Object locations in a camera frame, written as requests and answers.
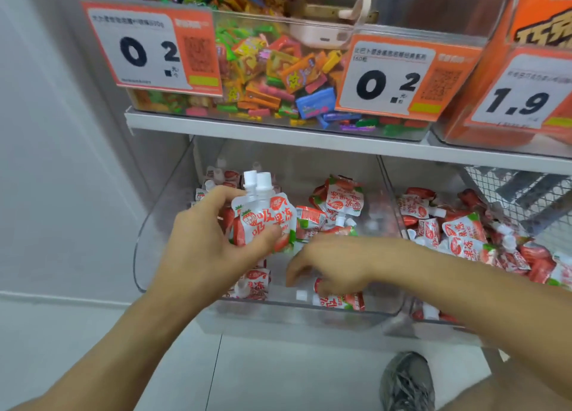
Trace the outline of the person's right hand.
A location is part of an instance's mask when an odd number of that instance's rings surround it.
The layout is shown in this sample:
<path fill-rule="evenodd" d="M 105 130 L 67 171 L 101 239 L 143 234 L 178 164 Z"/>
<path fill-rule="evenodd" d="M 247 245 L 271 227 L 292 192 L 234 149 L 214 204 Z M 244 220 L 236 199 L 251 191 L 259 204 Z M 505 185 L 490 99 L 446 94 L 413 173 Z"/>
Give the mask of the person's right hand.
<path fill-rule="evenodd" d="M 337 239 L 340 259 L 340 295 L 360 292 L 373 283 L 395 285 L 395 273 L 407 241 L 375 236 L 318 235 Z"/>

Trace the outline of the person's left hand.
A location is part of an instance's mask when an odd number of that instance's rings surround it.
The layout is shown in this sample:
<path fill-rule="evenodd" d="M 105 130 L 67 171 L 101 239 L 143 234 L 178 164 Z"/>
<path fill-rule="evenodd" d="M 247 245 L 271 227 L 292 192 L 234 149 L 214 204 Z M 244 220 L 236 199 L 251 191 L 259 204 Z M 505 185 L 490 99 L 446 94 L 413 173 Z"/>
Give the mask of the person's left hand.
<path fill-rule="evenodd" d="M 196 205 L 177 214 L 146 296 L 184 313 L 198 313 L 256 265 L 259 260 L 234 260 L 237 246 L 230 244 L 218 224 L 225 204 L 244 194 L 218 186 Z"/>

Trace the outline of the spouted red white jelly pouch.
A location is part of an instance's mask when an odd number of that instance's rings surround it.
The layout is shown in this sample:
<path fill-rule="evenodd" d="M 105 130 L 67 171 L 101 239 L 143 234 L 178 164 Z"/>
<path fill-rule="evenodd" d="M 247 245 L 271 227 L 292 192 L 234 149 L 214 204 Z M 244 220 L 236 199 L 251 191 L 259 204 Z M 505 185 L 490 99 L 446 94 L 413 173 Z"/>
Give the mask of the spouted red white jelly pouch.
<path fill-rule="evenodd" d="M 257 200 L 256 196 L 257 171 L 256 170 L 246 171 L 243 175 L 243 179 L 244 179 L 245 194 L 234 198 L 231 203 L 235 215 L 239 215 L 239 213 L 242 210 L 253 205 L 254 202 Z"/>
<path fill-rule="evenodd" d="M 231 242 L 235 246 L 244 246 L 266 227 L 279 225 L 282 237 L 272 253 L 291 251 L 296 239 L 296 208 L 285 193 L 275 191 L 271 173 L 257 172 L 256 196 L 254 204 L 242 210 L 239 215 L 233 211 Z"/>

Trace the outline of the person's right forearm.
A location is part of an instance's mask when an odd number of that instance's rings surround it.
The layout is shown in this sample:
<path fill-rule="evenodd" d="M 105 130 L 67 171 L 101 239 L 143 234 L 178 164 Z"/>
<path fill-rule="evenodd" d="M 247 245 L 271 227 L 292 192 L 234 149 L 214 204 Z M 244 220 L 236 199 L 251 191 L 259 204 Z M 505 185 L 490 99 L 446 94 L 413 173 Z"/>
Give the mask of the person's right forearm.
<path fill-rule="evenodd" d="M 452 315 L 572 400 L 572 292 L 413 242 L 383 244 L 382 280 Z"/>

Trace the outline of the person's left forearm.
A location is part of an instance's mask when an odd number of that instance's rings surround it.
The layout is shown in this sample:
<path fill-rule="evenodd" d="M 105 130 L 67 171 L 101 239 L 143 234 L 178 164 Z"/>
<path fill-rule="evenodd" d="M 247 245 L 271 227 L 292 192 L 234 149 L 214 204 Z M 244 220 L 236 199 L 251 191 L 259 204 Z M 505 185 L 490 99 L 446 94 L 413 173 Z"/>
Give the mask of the person's left forearm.
<path fill-rule="evenodd" d="M 134 411 L 165 353 L 216 299 L 148 290 L 45 393 L 8 411 Z"/>

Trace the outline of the pile of red jelly pouches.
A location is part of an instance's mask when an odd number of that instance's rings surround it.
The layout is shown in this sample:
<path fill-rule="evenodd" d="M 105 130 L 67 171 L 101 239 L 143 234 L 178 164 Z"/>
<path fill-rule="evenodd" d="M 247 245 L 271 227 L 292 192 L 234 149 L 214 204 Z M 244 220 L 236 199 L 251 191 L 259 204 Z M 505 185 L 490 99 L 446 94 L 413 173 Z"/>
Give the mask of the pile of red jelly pouches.
<path fill-rule="evenodd" d="M 282 192 L 279 187 L 274 184 L 273 186 L 276 192 Z M 218 219 L 224 235 L 228 241 L 234 245 L 230 239 L 234 219 L 231 202 L 223 207 Z M 302 244 L 309 243 L 314 236 L 319 234 L 357 236 L 354 218 L 360 216 L 365 201 L 361 186 L 352 179 L 347 179 L 342 176 L 329 176 L 325 183 L 314 189 L 309 197 L 309 202 L 310 206 L 294 205 L 291 202 L 296 208 L 296 239 L 293 249 L 282 253 L 293 253 L 295 249 L 301 248 Z M 223 295 L 223 299 L 267 301 L 271 293 L 271 271 L 267 263 L 268 256 L 258 261 L 253 268 L 244 273 L 240 279 L 230 287 Z M 362 292 L 321 298 L 317 293 L 318 284 L 320 282 L 320 278 L 311 279 L 310 291 L 296 291 L 297 302 L 306 302 L 308 296 L 311 295 L 310 299 L 313 306 L 344 309 L 354 312 L 365 311 L 366 304 Z"/>
<path fill-rule="evenodd" d="M 409 187 L 397 205 L 417 244 L 572 292 L 572 256 L 538 243 L 499 203 L 487 203 L 473 189 L 445 197 Z"/>

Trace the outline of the white metal shelf board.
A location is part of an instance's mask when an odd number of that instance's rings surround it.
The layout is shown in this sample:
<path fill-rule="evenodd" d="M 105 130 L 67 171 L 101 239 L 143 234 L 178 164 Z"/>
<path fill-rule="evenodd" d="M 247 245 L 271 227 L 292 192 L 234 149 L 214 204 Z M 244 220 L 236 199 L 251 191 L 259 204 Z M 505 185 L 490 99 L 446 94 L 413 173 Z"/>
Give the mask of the white metal shelf board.
<path fill-rule="evenodd" d="M 260 123 L 236 123 L 218 119 L 197 119 L 159 113 L 125 111 L 129 129 L 200 135 L 212 138 L 250 140 L 285 146 L 357 152 L 407 159 L 420 159 L 470 166 L 497 167 L 545 174 L 572 176 L 572 159 L 480 150 L 442 143 L 428 132 L 420 142 L 346 135 Z"/>

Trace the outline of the grey sports shoe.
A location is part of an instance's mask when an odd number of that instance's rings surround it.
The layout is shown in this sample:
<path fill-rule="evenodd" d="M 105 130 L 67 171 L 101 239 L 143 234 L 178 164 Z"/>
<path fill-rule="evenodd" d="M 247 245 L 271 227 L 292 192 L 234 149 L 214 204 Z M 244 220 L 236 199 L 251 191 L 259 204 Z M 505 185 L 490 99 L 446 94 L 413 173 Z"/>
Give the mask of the grey sports shoe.
<path fill-rule="evenodd" d="M 397 353 L 387 364 L 379 388 L 382 411 L 435 411 L 433 377 L 415 351 Z"/>

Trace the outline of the pile of colourful candy packets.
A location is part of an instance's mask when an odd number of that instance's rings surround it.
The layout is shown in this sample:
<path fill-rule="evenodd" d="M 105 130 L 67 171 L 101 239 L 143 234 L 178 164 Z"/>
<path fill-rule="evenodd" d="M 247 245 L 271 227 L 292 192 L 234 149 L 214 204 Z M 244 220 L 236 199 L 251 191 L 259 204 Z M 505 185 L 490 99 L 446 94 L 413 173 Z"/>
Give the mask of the pile of colourful candy packets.
<path fill-rule="evenodd" d="M 152 0 L 213 12 L 222 97 L 128 89 L 135 110 L 192 118 L 283 124 L 420 141 L 429 122 L 336 111 L 348 55 L 290 36 L 288 4 L 352 8 L 356 0 Z M 372 11 L 378 9 L 372 0 Z"/>

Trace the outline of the orange white price tag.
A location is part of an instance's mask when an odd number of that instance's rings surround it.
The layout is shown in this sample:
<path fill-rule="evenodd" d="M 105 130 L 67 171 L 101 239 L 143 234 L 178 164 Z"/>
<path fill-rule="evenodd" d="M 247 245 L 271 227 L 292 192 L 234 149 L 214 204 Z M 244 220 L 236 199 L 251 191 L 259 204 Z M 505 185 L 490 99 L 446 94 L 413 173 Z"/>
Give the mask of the orange white price tag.
<path fill-rule="evenodd" d="M 572 130 L 572 51 L 511 49 L 466 124 L 533 133 Z"/>
<path fill-rule="evenodd" d="M 222 97 L 209 8 L 143 0 L 81 0 L 117 85 Z"/>
<path fill-rule="evenodd" d="M 486 39 L 354 34 L 335 109 L 436 122 L 473 72 Z"/>

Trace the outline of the clear plastic candy bin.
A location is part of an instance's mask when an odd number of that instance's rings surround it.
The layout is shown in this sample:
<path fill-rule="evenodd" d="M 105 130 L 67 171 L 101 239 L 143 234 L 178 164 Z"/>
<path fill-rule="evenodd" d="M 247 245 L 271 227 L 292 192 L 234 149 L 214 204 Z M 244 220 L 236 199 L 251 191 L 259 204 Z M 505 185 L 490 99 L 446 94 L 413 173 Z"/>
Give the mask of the clear plastic candy bin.
<path fill-rule="evenodd" d="M 80 0 L 130 111 L 420 141 L 487 42 L 484 0 Z"/>

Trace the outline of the pink plastic scoop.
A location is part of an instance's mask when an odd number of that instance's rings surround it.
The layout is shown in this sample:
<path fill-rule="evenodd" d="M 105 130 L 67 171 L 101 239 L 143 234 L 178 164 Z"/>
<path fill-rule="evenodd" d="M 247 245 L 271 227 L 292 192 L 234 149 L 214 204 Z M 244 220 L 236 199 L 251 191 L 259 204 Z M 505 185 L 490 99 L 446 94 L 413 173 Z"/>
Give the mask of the pink plastic scoop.
<path fill-rule="evenodd" d="M 290 36 L 314 49 L 344 49 L 355 27 L 377 20 L 372 0 L 356 0 L 352 8 L 295 1 L 287 13 Z"/>

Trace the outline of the person's bare leg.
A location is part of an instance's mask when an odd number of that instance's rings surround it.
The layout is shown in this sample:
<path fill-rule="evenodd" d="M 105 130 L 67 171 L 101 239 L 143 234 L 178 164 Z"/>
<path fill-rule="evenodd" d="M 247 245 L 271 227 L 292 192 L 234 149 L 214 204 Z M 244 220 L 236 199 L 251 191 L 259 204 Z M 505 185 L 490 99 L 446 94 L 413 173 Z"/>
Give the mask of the person's bare leg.
<path fill-rule="evenodd" d="M 491 375 L 439 411 L 572 411 L 572 401 L 527 372 Z"/>

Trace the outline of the orange carton box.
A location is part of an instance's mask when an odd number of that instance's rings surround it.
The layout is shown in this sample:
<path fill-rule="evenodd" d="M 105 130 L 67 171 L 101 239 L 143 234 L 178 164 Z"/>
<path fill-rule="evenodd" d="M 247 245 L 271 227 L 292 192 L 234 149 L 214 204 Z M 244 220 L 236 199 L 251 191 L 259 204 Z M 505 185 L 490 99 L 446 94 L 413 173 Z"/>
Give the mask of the orange carton box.
<path fill-rule="evenodd" d="M 506 127 L 468 126 L 466 120 L 516 46 L 572 51 L 572 0 L 511 0 L 474 73 L 447 108 L 437 137 L 456 146 L 572 158 L 572 130 L 529 132 Z"/>

